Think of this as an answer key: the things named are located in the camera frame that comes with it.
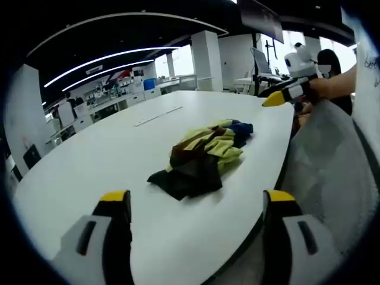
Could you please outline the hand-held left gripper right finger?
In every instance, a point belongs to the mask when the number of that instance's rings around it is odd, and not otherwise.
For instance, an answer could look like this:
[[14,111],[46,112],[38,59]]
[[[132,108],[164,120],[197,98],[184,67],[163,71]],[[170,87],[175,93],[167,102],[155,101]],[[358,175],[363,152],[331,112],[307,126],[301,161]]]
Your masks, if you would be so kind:
[[263,284],[325,284],[341,256],[331,232],[285,191],[263,194]]

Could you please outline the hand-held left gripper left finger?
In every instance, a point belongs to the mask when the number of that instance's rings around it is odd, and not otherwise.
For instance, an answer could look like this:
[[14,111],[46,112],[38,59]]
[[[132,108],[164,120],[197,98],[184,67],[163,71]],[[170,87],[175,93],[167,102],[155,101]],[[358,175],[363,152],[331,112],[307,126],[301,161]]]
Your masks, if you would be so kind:
[[131,194],[104,194],[62,236],[52,264],[69,284],[132,284]]

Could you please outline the person's right hand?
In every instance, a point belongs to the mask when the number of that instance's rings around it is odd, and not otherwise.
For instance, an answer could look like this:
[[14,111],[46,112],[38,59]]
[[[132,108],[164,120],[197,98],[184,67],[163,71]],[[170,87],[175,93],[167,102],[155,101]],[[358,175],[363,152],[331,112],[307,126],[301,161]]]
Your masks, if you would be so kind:
[[329,99],[330,96],[330,87],[329,79],[326,78],[315,78],[309,82],[312,92],[322,99]]

